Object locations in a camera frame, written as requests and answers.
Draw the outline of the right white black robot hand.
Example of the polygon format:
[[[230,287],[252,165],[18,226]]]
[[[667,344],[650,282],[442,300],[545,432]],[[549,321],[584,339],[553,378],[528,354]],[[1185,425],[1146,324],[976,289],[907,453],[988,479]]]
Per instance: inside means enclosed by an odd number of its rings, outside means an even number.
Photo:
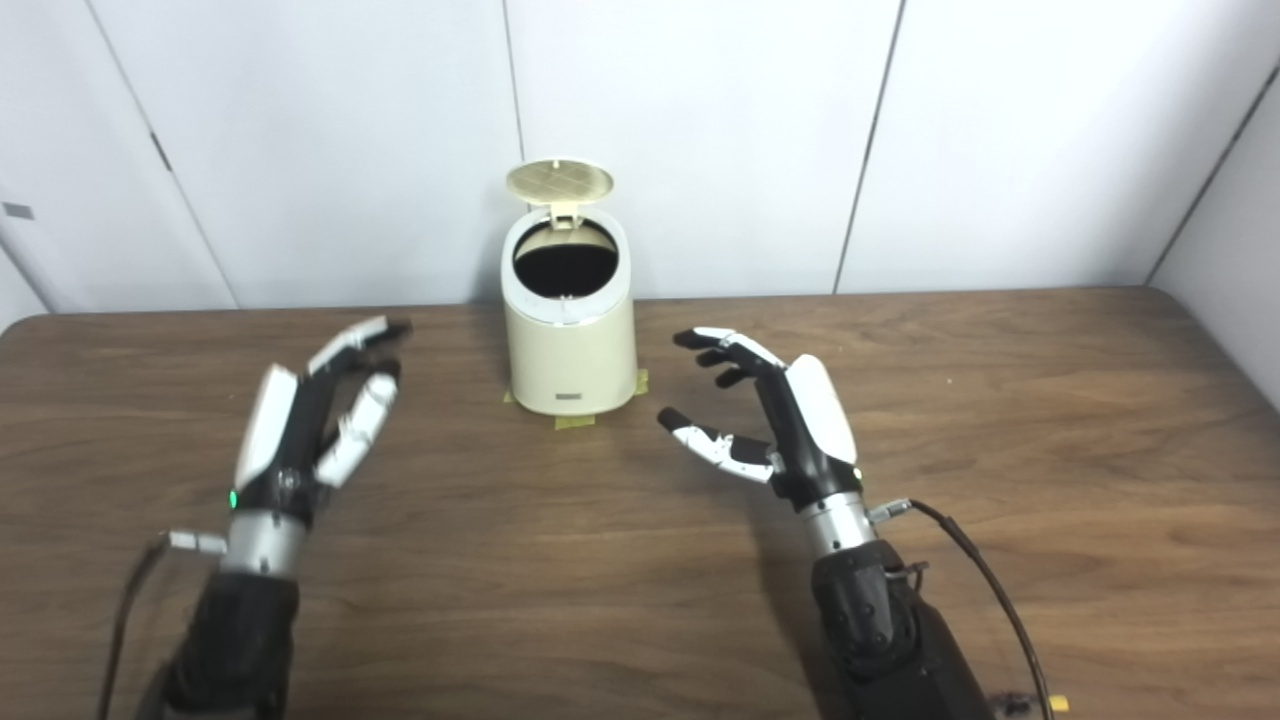
[[[826,365],[810,354],[791,363],[728,328],[694,327],[673,343],[698,352],[699,366],[724,364],[722,389],[751,380],[772,439],[754,439],[692,421],[675,407],[657,420],[685,448],[713,468],[768,484],[797,512],[836,495],[863,491],[858,447]]]

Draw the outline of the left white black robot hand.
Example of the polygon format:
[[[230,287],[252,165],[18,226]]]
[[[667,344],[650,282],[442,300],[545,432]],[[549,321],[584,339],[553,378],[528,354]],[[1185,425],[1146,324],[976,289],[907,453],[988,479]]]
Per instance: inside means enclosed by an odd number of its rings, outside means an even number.
[[[233,512],[314,524],[384,429],[399,393],[394,350],[412,331],[406,318],[371,316],[337,333],[303,372],[265,370],[236,464]]]

